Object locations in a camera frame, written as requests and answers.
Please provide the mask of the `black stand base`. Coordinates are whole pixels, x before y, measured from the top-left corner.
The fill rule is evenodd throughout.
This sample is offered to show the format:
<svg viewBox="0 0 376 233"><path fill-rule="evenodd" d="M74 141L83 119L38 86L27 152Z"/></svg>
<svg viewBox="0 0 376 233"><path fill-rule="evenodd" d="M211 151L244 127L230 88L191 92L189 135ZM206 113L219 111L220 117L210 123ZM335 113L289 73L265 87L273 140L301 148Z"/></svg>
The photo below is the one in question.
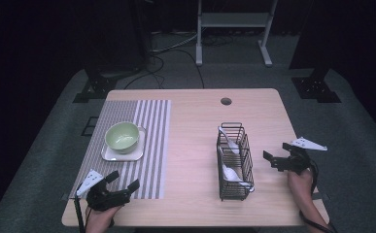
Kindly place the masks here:
<svg viewBox="0 0 376 233"><path fill-rule="evenodd" d="M81 92L77 93L74 103L87 103L91 99L105 99L116 88L118 80L131 77L141 71L140 67L118 65L87 66L87 81Z"/></svg>
<svg viewBox="0 0 376 233"><path fill-rule="evenodd" d="M291 79L301 99L315 99L318 103L340 103L338 95L325 82L328 68L315 68L309 77Z"/></svg>

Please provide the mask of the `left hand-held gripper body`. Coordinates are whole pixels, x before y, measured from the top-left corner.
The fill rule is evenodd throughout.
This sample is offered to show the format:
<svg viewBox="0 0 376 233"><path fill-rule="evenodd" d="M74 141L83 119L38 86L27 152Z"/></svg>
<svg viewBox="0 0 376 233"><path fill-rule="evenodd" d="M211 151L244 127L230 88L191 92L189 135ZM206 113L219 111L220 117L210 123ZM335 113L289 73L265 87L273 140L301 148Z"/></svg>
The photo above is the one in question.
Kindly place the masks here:
<svg viewBox="0 0 376 233"><path fill-rule="evenodd" d="M129 203L131 195L128 194L127 188L109 191L105 178L95 170L90 170L77 188L76 196L81 197L85 194L88 206L100 212Z"/></svg>

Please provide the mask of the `white metal stand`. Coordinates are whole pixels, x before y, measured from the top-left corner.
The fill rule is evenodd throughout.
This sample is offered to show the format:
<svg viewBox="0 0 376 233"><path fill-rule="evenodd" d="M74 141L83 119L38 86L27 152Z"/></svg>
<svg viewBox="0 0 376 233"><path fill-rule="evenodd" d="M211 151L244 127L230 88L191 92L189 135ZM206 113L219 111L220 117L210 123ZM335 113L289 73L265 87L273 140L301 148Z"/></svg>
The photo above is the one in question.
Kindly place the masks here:
<svg viewBox="0 0 376 233"><path fill-rule="evenodd" d="M267 49L273 19L279 0L272 0L266 13L203 13L202 0L198 0L195 64L203 64L202 32L205 28L263 28L263 38L257 42L264 65L272 67L273 62Z"/></svg>

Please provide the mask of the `white dish in rack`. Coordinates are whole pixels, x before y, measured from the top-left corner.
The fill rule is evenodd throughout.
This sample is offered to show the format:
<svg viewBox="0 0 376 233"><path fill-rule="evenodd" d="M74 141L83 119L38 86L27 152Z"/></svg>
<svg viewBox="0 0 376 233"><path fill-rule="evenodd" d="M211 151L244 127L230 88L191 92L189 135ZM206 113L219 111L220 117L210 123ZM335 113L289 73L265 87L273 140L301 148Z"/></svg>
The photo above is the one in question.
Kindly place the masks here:
<svg viewBox="0 0 376 233"><path fill-rule="evenodd" d="M218 146L221 158L222 178L229 184L243 187L245 191L253 192L252 164L241 154L236 154L230 149Z"/></svg>

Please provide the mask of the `person's left hand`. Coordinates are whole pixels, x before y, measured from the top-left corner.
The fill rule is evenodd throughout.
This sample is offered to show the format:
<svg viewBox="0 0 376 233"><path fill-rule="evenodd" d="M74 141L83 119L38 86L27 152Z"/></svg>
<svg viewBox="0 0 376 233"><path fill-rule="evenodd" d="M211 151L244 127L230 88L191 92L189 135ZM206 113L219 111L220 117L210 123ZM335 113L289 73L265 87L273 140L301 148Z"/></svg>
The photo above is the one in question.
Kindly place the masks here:
<svg viewBox="0 0 376 233"><path fill-rule="evenodd" d="M85 233L105 233L120 209L121 207L114 207L100 212L87 207L85 210Z"/></svg>

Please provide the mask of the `white square plate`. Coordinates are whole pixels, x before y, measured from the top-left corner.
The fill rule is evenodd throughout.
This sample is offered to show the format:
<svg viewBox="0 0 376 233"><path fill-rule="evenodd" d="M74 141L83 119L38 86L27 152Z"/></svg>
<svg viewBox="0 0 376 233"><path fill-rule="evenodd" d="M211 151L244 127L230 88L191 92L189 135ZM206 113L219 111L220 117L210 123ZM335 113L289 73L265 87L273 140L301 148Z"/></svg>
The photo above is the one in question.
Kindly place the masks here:
<svg viewBox="0 0 376 233"><path fill-rule="evenodd" d="M140 159L144 154L145 144L146 144L146 130L139 126L140 139L136 145L136 148L131 153L118 153L115 150L110 149L107 144L104 144L101 157L106 161L122 162L122 161L136 161Z"/></svg>

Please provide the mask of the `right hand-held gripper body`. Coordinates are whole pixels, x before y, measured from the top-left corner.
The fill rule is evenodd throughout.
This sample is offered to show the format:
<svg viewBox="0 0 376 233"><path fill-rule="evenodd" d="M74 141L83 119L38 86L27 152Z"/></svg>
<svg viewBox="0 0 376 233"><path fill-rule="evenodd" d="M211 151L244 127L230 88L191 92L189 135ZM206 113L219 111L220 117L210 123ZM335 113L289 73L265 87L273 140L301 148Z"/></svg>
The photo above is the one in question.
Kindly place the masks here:
<svg viewBox="0 0 376 233"><path fill-rule="evenodd" d="M307 150L321 150L327 151L326 146L322 146L313 141L300 137L288 143L294 146L294 150L288 153L288 157L275 157L271 161L271 167L276 168L278 171L293 171L300 174L305 169L312 166L312 159L309 157Z"/></svg>

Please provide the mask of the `grey striped placemat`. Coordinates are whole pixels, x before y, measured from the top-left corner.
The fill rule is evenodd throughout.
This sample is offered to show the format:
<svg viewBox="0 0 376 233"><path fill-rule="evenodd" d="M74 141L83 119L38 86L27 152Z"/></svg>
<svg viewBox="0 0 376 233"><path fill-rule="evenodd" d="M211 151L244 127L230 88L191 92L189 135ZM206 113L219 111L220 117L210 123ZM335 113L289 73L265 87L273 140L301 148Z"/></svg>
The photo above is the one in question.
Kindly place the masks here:
<svg viewBox="0 0 376 233"><path fill-rule="evenodd" d="M106 176L117 171L120 177L110 183L112 191L126 188L137 180L135 199L161 199L164 195L171 102L169 100L107 101L95 124L79 174L73 184L78 188L89 171ZM109 161L105 134L116 123L128 121L145 132L143 154L136 160Z"/></svg>

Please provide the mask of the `light green bowl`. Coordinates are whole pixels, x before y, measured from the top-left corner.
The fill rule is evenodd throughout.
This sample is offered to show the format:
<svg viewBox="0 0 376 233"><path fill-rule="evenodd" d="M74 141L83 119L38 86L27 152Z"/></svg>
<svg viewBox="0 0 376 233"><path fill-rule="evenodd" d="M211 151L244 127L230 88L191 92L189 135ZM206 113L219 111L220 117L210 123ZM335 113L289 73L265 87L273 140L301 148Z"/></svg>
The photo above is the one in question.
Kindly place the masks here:
<svg viewBox="0 0 376 233"><path fill-rule="evenodd" d="M119 122L105 133L105 143L109 149L120 154L133 152L139 142L139 128L132 122Z"/></svg>

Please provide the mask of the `black floor outlet frame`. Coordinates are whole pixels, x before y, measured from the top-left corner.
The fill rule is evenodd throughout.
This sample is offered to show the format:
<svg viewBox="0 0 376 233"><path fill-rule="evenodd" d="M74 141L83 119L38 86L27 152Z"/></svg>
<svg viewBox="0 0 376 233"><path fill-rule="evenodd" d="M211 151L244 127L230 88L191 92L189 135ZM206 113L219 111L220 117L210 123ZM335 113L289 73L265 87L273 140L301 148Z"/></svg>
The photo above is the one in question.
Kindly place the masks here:
<svg viewBox="0 0 376 233"><path fill-rule="evenodd" d="M98 121L97 116L90 116L82 130L81 135L85 137L91 137Z"/></svg>

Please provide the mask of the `person's right hand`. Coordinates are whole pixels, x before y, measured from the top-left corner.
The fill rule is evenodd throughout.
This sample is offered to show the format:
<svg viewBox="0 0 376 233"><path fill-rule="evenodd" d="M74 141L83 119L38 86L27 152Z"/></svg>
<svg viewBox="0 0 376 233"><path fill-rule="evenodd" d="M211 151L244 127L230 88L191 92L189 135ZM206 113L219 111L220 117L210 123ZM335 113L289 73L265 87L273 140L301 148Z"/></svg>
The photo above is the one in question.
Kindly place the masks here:
<svg viewBox="0 0 376 233"><path fill-rule="evenodd" d="M293 171L288 172L288 185L293 199L298 207L304 207L311 201L311 187L313 176L310 170L306 169L300 174Z"/></svg>

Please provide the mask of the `white spoon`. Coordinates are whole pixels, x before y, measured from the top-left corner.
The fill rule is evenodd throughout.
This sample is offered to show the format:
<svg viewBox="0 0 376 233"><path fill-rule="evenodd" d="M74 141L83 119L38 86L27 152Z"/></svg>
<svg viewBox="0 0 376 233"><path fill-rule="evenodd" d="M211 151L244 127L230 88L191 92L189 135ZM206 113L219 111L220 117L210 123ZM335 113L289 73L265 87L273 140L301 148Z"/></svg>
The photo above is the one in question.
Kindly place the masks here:
<svg viewBox="0 0 376 233"><path fill-rule="evenodd" d="M231 140L229 139L228 135L226 134L226 132L224 131L224 129L223 129L221 126L219 126L218 129L219 129L219 131L223 134L223 136L225 137L226 142L227 142L227 144L228 144L230 150L231 150L233 153L235 153L235 154L239 154L239 153L240 153L239 146L236 145L233 141L231 141Z"/></svg>

